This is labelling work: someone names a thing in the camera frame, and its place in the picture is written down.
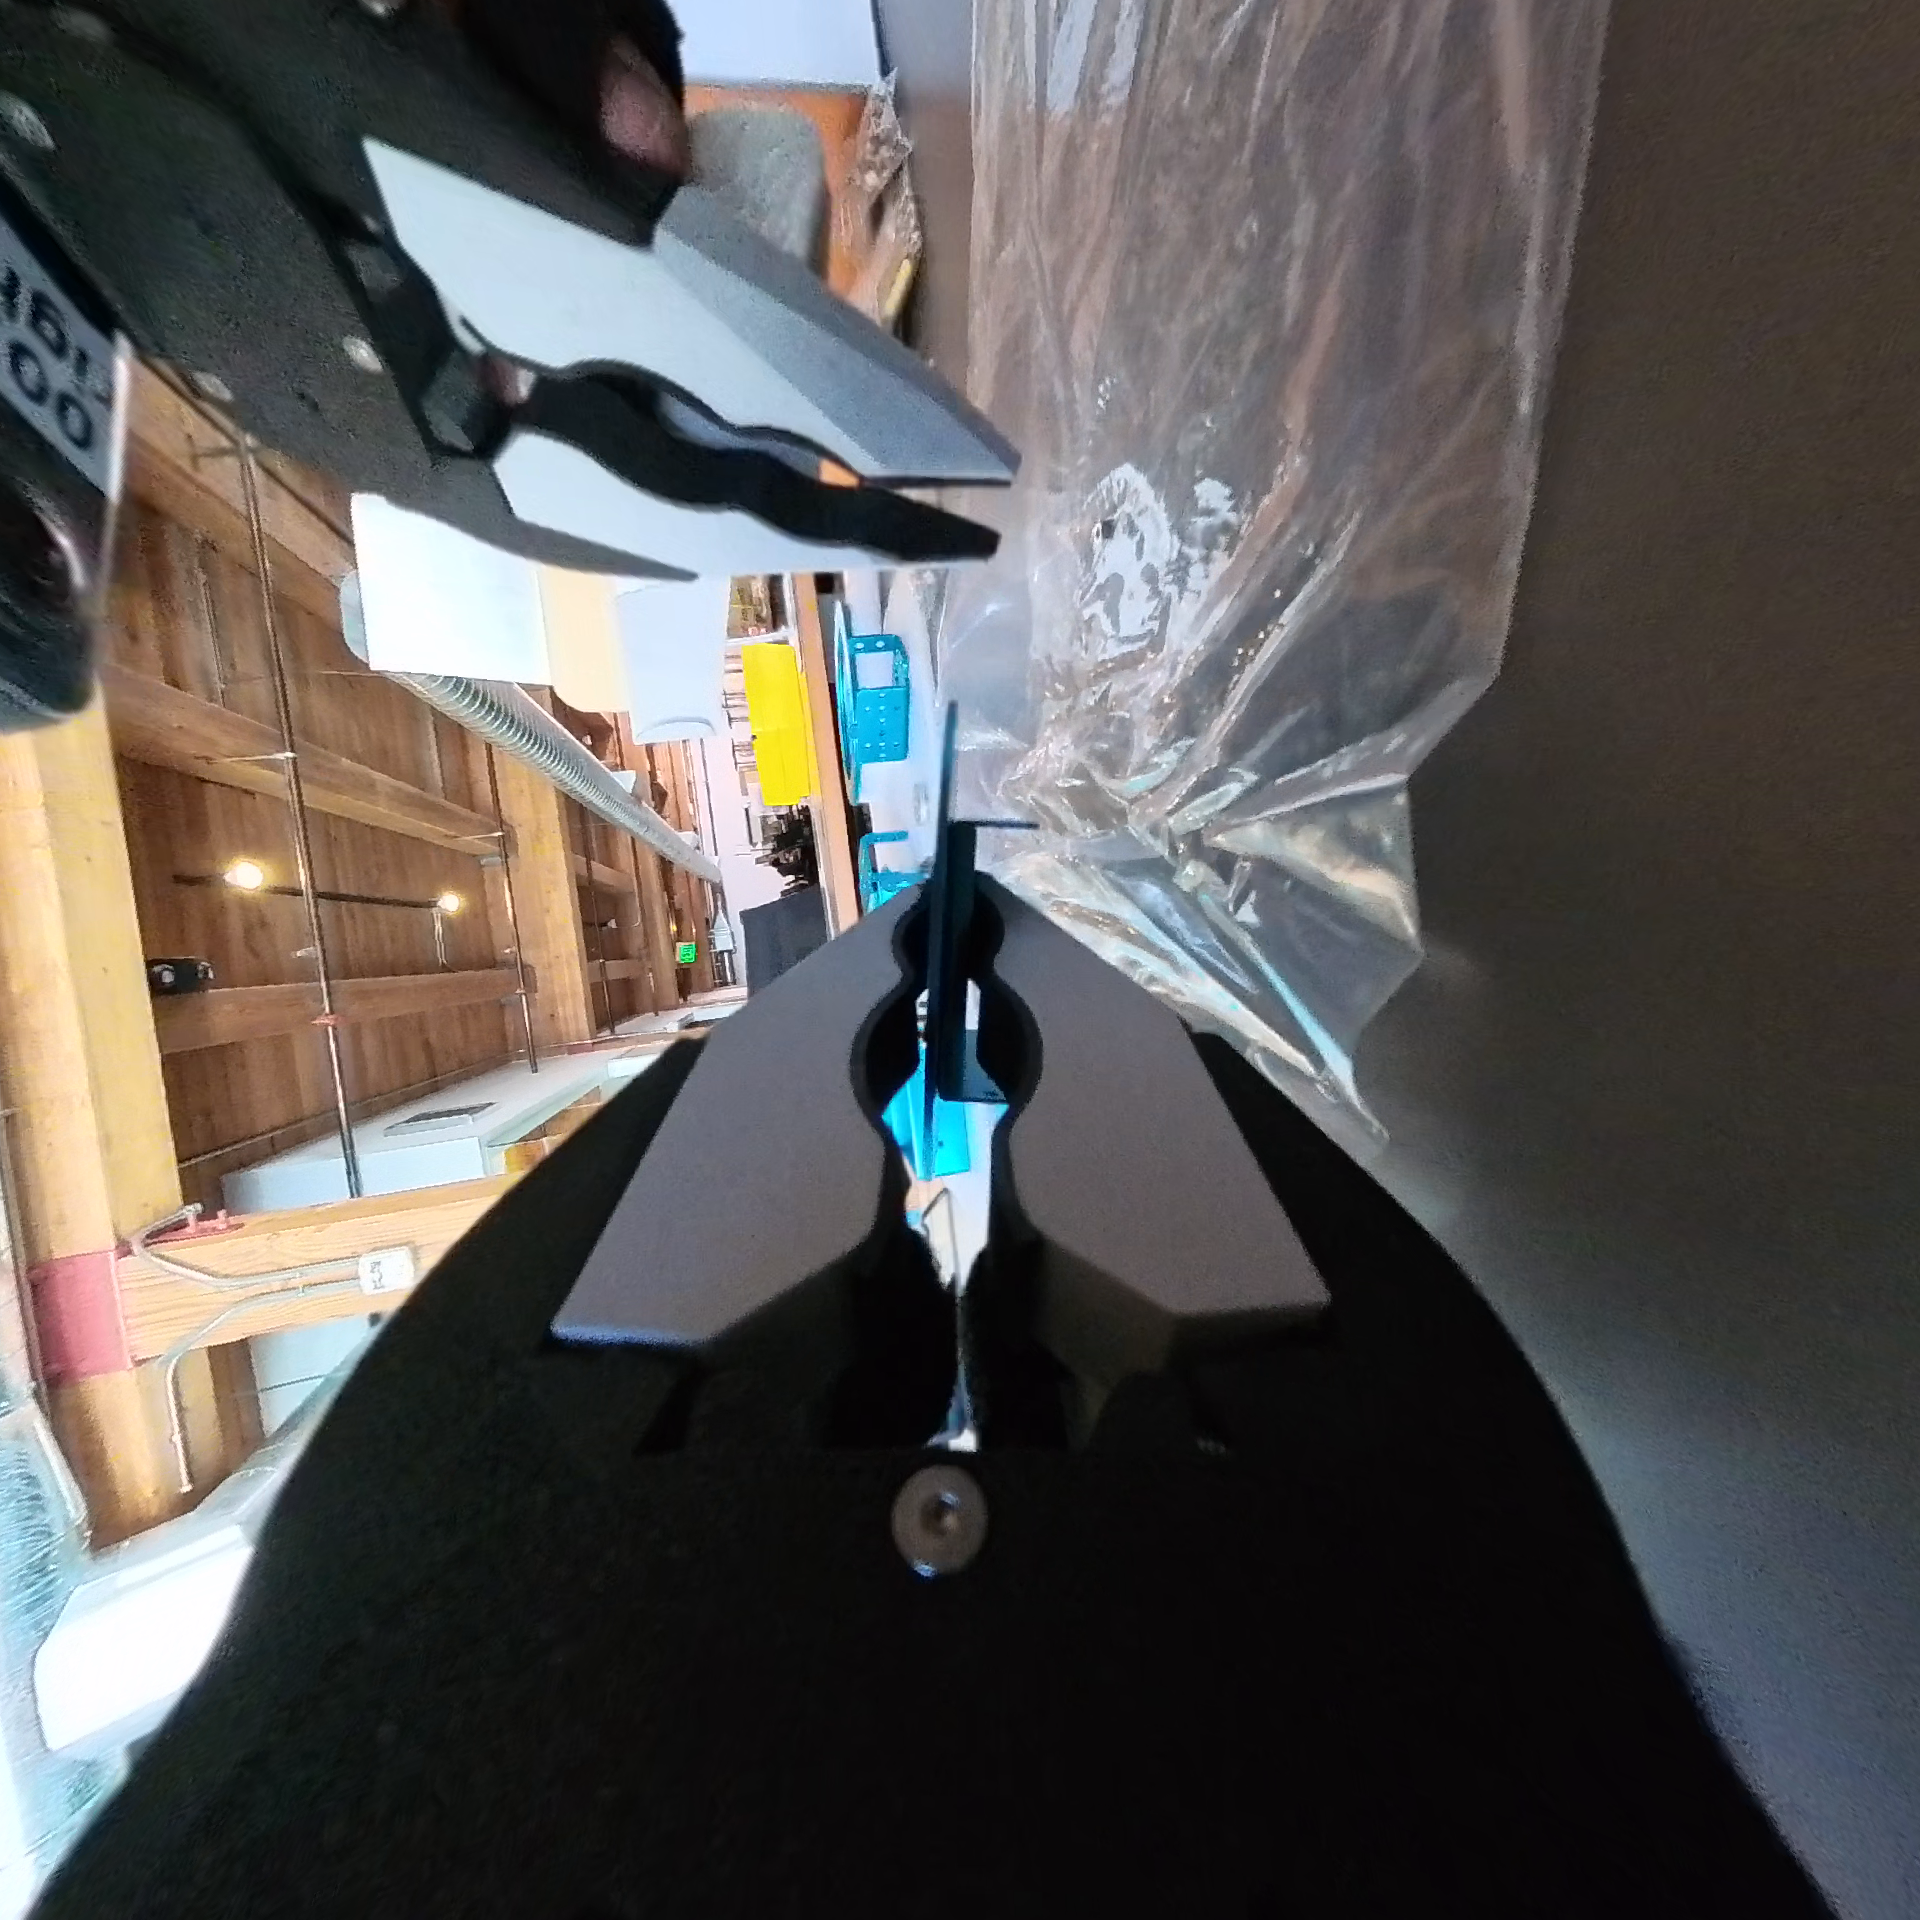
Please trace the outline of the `perforated blue U bracket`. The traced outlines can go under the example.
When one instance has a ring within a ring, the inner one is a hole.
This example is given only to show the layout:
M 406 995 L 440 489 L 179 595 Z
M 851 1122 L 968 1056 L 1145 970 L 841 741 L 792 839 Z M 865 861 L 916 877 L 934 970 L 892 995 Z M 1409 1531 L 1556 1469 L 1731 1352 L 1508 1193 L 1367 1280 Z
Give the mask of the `perforated blue U bracket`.
M 887 632 L 832 628 L 832 701 L 849 797 L 862 801 L 865 775 L 910 756 L 913 679 L 906 643 Z

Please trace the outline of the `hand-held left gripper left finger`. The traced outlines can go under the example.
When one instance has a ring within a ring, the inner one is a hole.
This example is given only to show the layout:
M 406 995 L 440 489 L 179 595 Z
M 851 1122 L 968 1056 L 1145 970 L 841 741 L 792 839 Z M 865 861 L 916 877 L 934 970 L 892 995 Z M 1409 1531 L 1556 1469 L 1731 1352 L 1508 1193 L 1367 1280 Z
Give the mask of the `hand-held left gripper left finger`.
M 666 1375 L 652 1444 L 926 1444 L 934 1255 L 883 1112 L 919 1061 L 907 891 L 696 1047 L 551 1337 Z

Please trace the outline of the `person's right hand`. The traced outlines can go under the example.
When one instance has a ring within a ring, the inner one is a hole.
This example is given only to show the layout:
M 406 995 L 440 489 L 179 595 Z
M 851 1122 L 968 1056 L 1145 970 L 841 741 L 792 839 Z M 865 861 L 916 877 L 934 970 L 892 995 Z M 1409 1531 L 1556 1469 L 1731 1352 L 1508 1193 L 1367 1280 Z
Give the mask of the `person's right hand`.
M 599 130 L 617 157 L 687 181 L 690 137 L 683 105 L 682 29 L 673 13 L 616 26 L 599 56 Z

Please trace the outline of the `blue round metal plate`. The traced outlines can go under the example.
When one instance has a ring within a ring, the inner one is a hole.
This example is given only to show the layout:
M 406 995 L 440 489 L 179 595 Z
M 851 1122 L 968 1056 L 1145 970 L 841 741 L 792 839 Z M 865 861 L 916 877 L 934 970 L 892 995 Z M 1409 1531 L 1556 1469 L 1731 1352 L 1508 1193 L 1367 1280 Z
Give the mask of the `blue round metal plate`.
M 939 820 L 931 875 L 922 889 L 926 914 L 926 1010 L 923 1116 L 934 1120 L 937 1101 L 970 1107 L 1010 1107 L 1010 1097 L 980 1064 L 970 1041 L 968 1009 L 974 978 L 970 945 L 976 917 L 976 839 L 980 832 L 1035 832 L 1027 819 L 968 819 L 956 807 L 958 788 L 958 701 L 944 706 Z

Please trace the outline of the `clear plastic bag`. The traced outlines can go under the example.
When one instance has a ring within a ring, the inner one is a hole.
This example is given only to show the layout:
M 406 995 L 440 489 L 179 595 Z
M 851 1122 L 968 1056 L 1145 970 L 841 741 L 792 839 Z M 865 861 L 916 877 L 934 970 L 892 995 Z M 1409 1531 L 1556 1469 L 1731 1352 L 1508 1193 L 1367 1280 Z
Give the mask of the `clear plastic bag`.
M 1596 2 L 976 4 L 968 393 L 1023 453 L 937 632 L 985 867 L 1356 1153 L 1425 960 L 1409 786 L 1492 685 Z

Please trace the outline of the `clear hardware bags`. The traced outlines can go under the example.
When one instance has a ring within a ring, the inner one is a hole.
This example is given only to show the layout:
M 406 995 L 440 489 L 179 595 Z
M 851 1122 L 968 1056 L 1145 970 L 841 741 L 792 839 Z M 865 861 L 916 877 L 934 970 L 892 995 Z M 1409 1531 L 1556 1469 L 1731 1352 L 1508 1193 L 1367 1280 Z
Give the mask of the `clear hardware bags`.
M 923 261 L 922 203 L 910 173 L 914 145 L 896 105 L 896 73 L 876 85 L 855 129 L 849 163 L 849 250 L 852 304 L 899 332 Z

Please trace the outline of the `yellow bin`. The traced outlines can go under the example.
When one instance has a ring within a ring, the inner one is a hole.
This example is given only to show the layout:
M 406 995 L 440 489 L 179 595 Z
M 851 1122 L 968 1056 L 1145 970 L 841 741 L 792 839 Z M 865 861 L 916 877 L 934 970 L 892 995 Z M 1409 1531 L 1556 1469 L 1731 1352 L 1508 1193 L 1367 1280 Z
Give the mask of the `yellow bin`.
M 739 656 L 759 797 L 768 810 L 800 807 L 822 792 L 800 653 L 788 641 L 755 641 Z

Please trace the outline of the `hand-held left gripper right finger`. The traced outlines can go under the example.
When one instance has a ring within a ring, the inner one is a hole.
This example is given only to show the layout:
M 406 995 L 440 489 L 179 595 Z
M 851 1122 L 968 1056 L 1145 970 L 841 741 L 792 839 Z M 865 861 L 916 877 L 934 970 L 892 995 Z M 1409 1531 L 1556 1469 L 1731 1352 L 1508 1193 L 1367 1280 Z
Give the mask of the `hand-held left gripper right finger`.
M 1185 1020 L 1002 885 L 976 887 L 972 980 L 1003 1104 L 972 1274 L 980 1429 L 1090 1429 L 1137 1379 L 1321 1328 L 1328 1284 Z

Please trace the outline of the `silver ventilation duct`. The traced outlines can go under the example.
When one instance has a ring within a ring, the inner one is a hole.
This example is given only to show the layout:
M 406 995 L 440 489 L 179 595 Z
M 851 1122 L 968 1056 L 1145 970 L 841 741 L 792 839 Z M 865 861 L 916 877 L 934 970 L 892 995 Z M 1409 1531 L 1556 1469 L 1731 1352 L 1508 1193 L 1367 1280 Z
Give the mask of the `silver ventilation duct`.
M 667 865 L 720 887 L 726 875 L 702 849 L 628 786 L 524 688 L 507 682 L 386 672 L 390 682 L 414 693 L 446 721 L 506 753 L 536 775 L 577 801 L 599 823 L 610 826 L 654 850 Z

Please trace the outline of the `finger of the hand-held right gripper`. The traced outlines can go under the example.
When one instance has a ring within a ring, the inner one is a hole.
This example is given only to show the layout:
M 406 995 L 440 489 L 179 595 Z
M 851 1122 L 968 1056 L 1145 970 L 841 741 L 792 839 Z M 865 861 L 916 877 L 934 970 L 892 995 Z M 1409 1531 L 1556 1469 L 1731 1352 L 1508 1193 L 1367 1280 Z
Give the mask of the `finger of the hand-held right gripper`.
M 666 403 L 624 376 L 536 381 L 492 460 L 514 517 L 673 579 L 953 568 L 1002 549 L 990 527 L 824 481 L 816 457 L 687 428 Z
M 568 151 L 488 161 L 366 137 L 401 250 L 486 348 L 539 373 L 623 369 L 865 481 L 1008 487 L 1012 444 L 802 261 L 687 186 L 652 225 Z

